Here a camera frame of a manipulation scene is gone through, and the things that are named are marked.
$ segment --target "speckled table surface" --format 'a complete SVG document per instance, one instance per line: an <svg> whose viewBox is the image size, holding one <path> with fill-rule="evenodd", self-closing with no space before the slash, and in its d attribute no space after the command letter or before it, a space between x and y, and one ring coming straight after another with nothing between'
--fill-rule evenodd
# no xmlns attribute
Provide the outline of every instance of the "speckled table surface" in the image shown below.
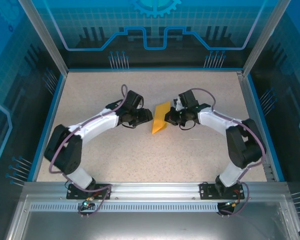
<svg viewBox="0 0 300 240"><path fill-rule="evenodd" d="M156 105L172 101L190 88L204 88L216 97L216 110L235 118L248 118L236 72L70 72L53 128L80 123L122 99L122 84L142 95L144 107L153 115ZM212 103L206 93L194 94L199 103ZM152 122L136 129L110 129L85 146L81 166L97 182L209 182L230 161L226 138L209 127L197 125L182 131L169 125L154 135L151 131ZM37 181L65 180L59 174L49 174L48 166L43 159ZM253 168L243 180L266 181L263 167Z"/></svg>

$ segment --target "enclosure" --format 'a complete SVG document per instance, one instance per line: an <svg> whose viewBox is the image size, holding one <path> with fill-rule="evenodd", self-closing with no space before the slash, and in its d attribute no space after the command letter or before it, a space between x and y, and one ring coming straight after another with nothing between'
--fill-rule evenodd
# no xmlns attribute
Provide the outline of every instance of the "enclosure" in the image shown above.
<svg viewBox="0 0 300 240"><path fill-rule="evenodd" d="M152 123L82 149L113 187L96 215L75 214L81 200L66 199L44 151L57 125L122 99L122 84L153 115L204 88L221 113L256 122L266 159L243 178L240 214L217 215L226 200L198 188L229 163L226 138ZM300 239L300 0L0 0L0 208L0 239Z"/></svg>

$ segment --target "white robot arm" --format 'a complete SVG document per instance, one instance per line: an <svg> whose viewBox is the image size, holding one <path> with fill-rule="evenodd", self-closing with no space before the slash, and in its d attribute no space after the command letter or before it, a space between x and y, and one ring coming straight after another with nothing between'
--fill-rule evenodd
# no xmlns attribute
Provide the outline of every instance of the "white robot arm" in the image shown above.
<svg viewBox="0 0 300 240"><path fill-rule="evenodd" d="M165 121L175 126L179 125L180 128L184 127L187 121L194 121L195 124L208 126L226 137L231 161L216 178L215 188L220 196L227 188L235 185L249 166L256 164L262 156L262 151L253 136L238 124L247 126L261 141L258 128L252 119L242 121L221 114L208 104L199 105L191 90L179 94L177 99L174 99L174 107L165 115Z"/></svg>
<svg viewBox="0 0 300 240"><path fill-rule="evenodd" d="M95 184L94 179L80 167L82 148L90 140L122 123L129 124L129 126L123 125L125 127L135 128L153 119L150 110L143 108L144 99L141 95L130 90L124 103L118 108L121 101L107 105L100 113L84 122L69 127L58 125L53 130L44 156L50 162L55 158L53 165L81 189L94 189ZM58 151L67 137L69 138L66 144Z"/></svg>

